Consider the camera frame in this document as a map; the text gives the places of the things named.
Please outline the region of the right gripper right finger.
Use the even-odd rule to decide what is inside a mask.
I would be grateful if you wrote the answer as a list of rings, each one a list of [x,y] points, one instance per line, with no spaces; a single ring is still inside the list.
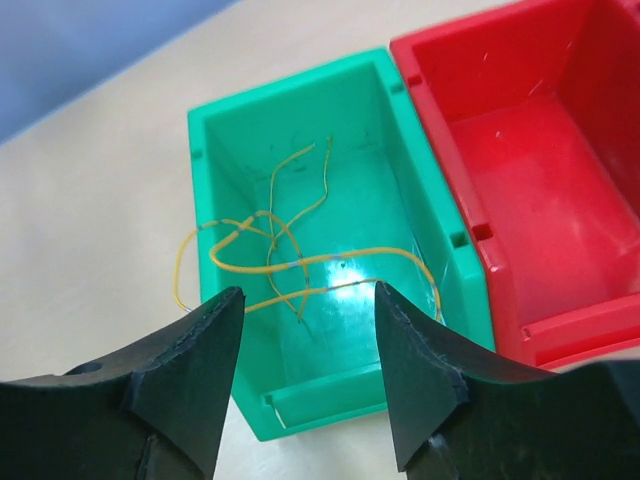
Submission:
[[[553,373],[439,324],[391,285],[375,330],[398,470],[410,479],[635,479],[639,364]]]

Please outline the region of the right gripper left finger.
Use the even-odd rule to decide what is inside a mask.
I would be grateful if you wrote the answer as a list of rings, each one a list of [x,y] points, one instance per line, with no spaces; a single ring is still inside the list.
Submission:
[[[1,386],[5,479],[210,479],[244,322],[229,287],[62,375]]]

